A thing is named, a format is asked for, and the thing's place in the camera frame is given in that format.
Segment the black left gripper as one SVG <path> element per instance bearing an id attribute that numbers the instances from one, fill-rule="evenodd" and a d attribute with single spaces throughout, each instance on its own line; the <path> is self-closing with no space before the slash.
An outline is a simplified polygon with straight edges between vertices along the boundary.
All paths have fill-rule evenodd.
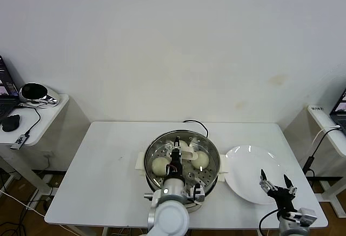
<path id="1" fill-rule="evenodd" d="M 171 162 L 166 165 L 165 171 L 166 176 L 165 179 L 175 178 L 175 179 L 183 179 L 183 166 L 181 163 L 181 146 L 179 136 L 175 138 L 174 141 L 174 151 L 170 153 Z"/>

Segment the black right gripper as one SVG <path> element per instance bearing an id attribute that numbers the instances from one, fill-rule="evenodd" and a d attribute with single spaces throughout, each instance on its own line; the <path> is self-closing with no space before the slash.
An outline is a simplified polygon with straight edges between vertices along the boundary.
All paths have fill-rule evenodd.
<path id="1" fill-rule="evenodd" d="M 278 209 L 278 215 L 284 215 L 289 212 L 296 212 L 293 206 L 293 199 L 297 188 L 293 186 L 292 181 L 284 174 L 284 182 L 286 188 L 274 186 L 266 177 L 263 169 L 261 169 L 260 186 L 269 197 L 275 200 Z"/>

